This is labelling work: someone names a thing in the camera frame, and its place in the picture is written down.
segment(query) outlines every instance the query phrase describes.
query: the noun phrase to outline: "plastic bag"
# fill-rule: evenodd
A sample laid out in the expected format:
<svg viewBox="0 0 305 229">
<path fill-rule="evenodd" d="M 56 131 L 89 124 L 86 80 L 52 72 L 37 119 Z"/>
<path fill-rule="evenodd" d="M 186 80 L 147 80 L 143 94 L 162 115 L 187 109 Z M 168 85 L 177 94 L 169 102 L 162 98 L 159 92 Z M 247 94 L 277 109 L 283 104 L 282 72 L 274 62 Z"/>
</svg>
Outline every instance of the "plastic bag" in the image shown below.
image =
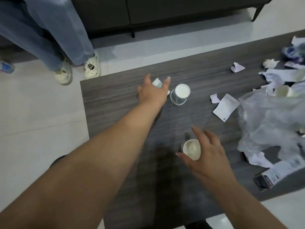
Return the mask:
<svg viewBox="0 0 305 229">
<path fill-rule="evenodd" d="M 265 88 L 262 88 L 238 100 L 241 103 L 238 115 L 242 138 L 237 149 L 244 152 L 248 159 L 258 157 L 261 150 L 270 146 L 281 147 L 278 154 L 281 160 L 300 153 L 300 146 L 305 146 L 305 138 L 297 131 L 305 126 L 305 95 L 267 96 Z"/>
</svg>

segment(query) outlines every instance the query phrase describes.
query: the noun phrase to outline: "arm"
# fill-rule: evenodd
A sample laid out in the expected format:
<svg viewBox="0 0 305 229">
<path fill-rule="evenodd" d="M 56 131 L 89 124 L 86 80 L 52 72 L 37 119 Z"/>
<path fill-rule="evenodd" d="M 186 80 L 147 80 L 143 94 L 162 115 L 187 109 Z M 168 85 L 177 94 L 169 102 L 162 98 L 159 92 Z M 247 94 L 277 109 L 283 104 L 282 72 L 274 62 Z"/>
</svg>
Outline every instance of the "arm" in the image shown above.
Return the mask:
<svg viewBox="0 0 305 229">
<path fill-rule="evenodd" d="M 166 101 L 147 75 L 139 104 L 47 170 L 0 213 L 1 228 L 97 228 Z"/>
<path fill-rule="evenodd" d="M 178 153 L 186 166 L 212 192 L 235 229 L 286 227 L 253 195 L 238 184 L 219 138 L 212 132 L 193 127 L 200 146 L 199 160 Z"/>
</svg>

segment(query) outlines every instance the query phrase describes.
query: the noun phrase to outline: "person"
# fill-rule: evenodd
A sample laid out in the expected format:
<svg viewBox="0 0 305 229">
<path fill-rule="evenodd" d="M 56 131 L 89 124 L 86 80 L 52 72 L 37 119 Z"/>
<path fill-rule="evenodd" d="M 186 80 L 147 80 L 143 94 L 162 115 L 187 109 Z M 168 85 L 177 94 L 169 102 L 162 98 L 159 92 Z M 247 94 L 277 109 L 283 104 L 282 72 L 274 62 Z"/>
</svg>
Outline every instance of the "person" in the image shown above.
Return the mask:
<svg viewBox="0 0 305 229">
<path fill-rule="evenodd" d="M 113 126 L 57 162 L 0 213 L 1 228 L 97 228 L 132 168 L 167 99 L 150 75 L 138 87 L 139 103 Z M 193 127 L 201 155 L 177 153 L 218 201 L 235 229 L 286 228 L 238 184 L 219 138 Z"/>
<path fill-rule="evenodd" d="M 0 34 L 43 61 L 62 85 L 72 81 L 66 55 L 75 65 L 84 64 L 85 79 L 101 76 L 98 53 L 71 0 L 0 0 Z"/>
</svg>

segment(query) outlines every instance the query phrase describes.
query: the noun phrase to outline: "white slipper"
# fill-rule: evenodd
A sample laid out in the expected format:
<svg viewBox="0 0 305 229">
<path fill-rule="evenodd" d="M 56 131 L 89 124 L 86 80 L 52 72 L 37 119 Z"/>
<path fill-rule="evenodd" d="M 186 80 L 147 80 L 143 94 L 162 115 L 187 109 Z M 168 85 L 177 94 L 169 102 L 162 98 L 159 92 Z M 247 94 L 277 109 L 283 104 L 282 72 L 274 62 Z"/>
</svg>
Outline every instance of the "white slipper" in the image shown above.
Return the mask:
<svg viewBox="0 0 305 229">
<path fill-rule="evenodd" d="M 92 79 L 101 76 L 101 64 L 97 51 L 94 52 L 94 56 L 89 58 L 84 65 L 85 79 Z"/>
<path fill-rule="evenodd" d="M 55 71 L 55 79 L 61 85 L 67 85 L 71 83 L 72 68 L 66 58 L 62 62 L 61 69 L 59 71 Z"/>
</svg>

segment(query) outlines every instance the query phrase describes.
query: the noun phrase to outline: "light blue jeans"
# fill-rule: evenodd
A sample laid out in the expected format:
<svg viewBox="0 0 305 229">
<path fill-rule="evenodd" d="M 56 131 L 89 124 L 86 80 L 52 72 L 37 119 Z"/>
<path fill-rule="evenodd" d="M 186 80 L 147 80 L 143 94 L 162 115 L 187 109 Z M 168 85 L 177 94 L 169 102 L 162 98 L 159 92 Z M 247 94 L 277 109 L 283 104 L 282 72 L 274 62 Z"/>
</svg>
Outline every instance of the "light blue jeans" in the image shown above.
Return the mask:
<svg viewBox="0 0 305 229">
<path fill-rule="evenodd" d="M 71 0 L 0 0 L 0 34 L 44 62 L 61 68 L 61 49 L 75 65 L 94 56 L 86 30 Z M 43 37 L 48 30 L 59 46 Z"/>
</svg>

